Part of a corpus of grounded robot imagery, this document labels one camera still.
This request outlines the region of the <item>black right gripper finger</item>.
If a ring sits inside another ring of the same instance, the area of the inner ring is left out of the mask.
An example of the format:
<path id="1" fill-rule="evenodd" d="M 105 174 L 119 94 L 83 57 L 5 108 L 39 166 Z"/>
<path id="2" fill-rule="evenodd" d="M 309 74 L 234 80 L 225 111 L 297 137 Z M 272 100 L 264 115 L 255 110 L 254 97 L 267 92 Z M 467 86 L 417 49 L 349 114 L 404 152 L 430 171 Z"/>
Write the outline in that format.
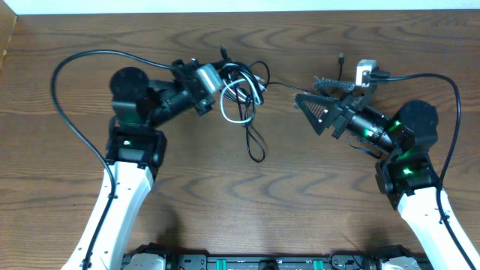
<path id="1" fill-rule="evenodd" d="M 297 94 L 295 104 L 305 114 L 317 135 L 329 128 L 341 114 L 340 100 L 310 94 Z"/>
<path id="2" fill-rule="evenodd" d="M 314 86 L 321 94 L 326 94 L 327 93 L 326 89 L 328 87 L 339 88 L 347 93 L 352 92 L 356 87 L 354 82 L 344 82 L 344 81 L 339 81 L 335 79 L 326 79 L 326 78 L 320 79 L 318 77 L 316 77 L 316 82 L 314 83 Z"/>

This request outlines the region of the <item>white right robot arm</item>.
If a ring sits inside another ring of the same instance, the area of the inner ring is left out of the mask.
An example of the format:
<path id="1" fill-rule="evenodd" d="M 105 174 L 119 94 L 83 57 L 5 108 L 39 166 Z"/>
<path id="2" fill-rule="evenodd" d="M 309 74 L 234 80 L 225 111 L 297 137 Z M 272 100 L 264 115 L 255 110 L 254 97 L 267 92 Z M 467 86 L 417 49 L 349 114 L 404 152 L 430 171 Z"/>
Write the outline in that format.
<path id="1" fill-rule="evenodd" d="M 434 269 L 478 269 L 479 252 L 455 217 L 443 186 L 446 171 L 437 173 L 429 151 L 437 142 L 438 114 L 423 100 L 405 103 L 389 118 L 368 104 L 379 84 L 392 78 L 368 75 L 367 90 L 355 95 L 356 84 L 335 81 L 341 97 L 297 94 L 296 106 L 317 134 L 333 127 L 333 137 L 349 131 L 379 149 L 376 182 L 392 208 L 406 221 Z"/>

